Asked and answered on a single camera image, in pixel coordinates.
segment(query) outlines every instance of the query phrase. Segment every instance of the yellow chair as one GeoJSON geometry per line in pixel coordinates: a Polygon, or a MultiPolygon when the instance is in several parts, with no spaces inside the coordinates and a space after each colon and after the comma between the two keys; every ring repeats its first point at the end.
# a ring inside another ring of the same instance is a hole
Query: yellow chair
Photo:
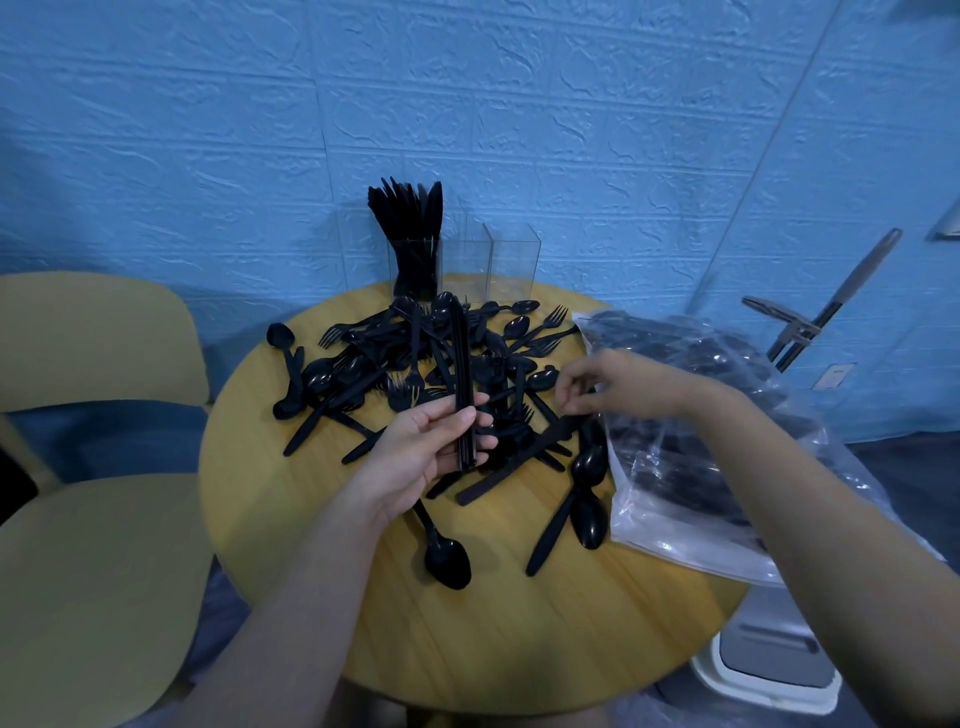
{"type": "MultiPolygon", "coordinates": [[[[209,398],[190,312],[144,280],[0,277],[0,341],[0,413],[209,398]]],[[[213,556],[196,474],[62,486],[3,415],[0,446],[39,489],[0,525],[0,726],[107,728],[146,712],[187,654],[213,556]]]]}

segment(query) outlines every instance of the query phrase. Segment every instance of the chair seat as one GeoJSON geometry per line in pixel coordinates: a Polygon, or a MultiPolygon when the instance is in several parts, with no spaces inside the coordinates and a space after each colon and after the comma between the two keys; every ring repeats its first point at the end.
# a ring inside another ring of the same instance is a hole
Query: chair seat
{"type": "Polygon", "coordinates": [[[193,639],[213,551],[197,476],[91,480],[0,527],[0,726],[140,715],[193,639]]]}

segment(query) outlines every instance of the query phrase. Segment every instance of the round wooden table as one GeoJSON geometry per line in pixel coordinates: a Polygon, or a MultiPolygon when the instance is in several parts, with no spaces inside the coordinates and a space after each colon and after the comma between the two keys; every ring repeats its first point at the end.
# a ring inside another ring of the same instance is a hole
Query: round wooden table
{"type": "MultiPolygon", "coordinates": [[[[602,305],[544,284],[534,286],[533,297],[541,301],[531,316],[534,325],[558,303],[571,312],[602,305]]],[[[289,326],[309,362],[340,349],[325,352],[316,344],[327,327],[359,321],[389,302],[381,283],[320,303],[289,326]]],[[[511,315],[497,317],[491,328],[499,330],[511,315]]],[[[541,363],[559,367],[583,353],[579,337],[569,336],[541,363]]],[[[356,465],[343,466],[340,458],[361,439],[323,418],[298,452],[283,457],[302,420],[282,423],[271,414],[286,392],[286,377],[280,352],[257,346],[217,399],[200,456],[210,537],[252,604],[282,574],[304,529],[353,473],[356,465]]],[[[545,398],[554,405],[552,394],[545,398]]],[[[377,394],[352,414],[371,429],[392,417],[377,394]]],[[[533,426],[545,427],[539,413],[533,426]]],[[[575,450],[576,442],[566,444],[575,450]]],[[[568,473],[531,461],[469,506],[453,500],[459,484],[427,501],[440,530],[469,553],[473,580],[461,592],[427,575],[423,531],[412,514],[391,524],[373,561],[345,676],[408,705],[528,716],[582,709],[643,688],[699,651],[733,614],[746,585],[609,539],[587,551],[569,525],[537,576],[524,575],[569,484],[568,473]]],[[[609,509],[609,477],[597,493],[609,509]]]]}

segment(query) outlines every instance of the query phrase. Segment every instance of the hand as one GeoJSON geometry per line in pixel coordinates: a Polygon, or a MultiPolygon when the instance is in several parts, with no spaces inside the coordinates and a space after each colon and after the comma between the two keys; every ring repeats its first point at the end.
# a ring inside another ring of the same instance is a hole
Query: hand
{"type": "MultiPolygon", "coordinates": [[[[489,395],[476,393],[473,401],[483,404],[489,395]]],[[[489,427],[493,416],[475,407],[455,411],[453,395],[400,412],[350,479],[347,488],[362,495],[373,508],[374,517],[386,525],[413,507],[427,484],[439,475],[460,466],[456,439],[479,425],[489,427]]],[[[496,447],[496,438],[477,438],[477,465],[487,461],[482,450],[496,447]]]]}
{"type": "Polygon", "coordinates": [[[682,417],[696,399],[692,393],[709,382],[646,356],[604,349],[567,364],[557,379],[554,397],[565,415],[617,412],[641,419],[682,417]],[[594,384],[602,384],[602,391],[586,394],[594,384]]]}

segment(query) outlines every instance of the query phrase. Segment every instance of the gray floor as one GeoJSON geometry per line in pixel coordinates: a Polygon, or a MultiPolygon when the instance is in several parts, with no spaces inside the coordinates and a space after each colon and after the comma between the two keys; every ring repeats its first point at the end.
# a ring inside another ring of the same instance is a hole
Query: gray floor
{"type": "MultiPolygon", "coordinates": [[[[956,570],[960,564],[960,433],[917,434],[852,446],[854,453],[887,488],[900,517],[925,536],[956,570]]],[[[185,673],[203,678],[248,613],[223,572],[211,570],[204,609],[185,673]]],[[[613,706],[622,728],[805,728],[846,726],[869,728],[870,720],[856,697],[841,692],[830,716],[794,716],[727,701],[710,709],[666,704],[656,687],[623,698],[613,706]]],[[[176,710],[126,724],[126,728],[157,728],[176,710]]]]}

